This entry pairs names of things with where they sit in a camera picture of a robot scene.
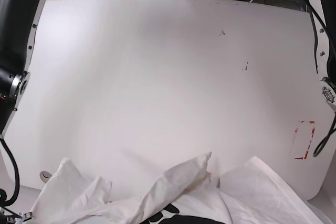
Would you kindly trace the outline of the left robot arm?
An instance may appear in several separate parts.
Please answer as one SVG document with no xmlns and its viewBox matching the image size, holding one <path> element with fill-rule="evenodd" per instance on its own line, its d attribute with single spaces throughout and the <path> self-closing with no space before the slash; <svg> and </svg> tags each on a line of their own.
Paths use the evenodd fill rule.
<svg viewBox="0 0 336 224">
<path fill-rule="evenodd" d="M 322 95 L 335 111 L 335 0 L 303 0 L 314 32 L 314 61 Z"/>
</svg>

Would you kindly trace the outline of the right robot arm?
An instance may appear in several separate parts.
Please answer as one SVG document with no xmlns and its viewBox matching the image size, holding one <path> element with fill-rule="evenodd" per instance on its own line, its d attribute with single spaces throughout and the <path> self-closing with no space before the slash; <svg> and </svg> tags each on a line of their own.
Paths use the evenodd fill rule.
<svg viewBox="0 0 336 224">
<path fill-rule="evenodd" d="M 1 190 L 1 223 L 24 223 L 32 213 L 8 209 L 17 200 L 20 178 L 17 163 L 4 136 L 30 78 L 28 68 L 36 30 L 46 0 L 1 0 L 1 145 L 14 168 L 15 188 L 11 198 Z"/>
</svg>

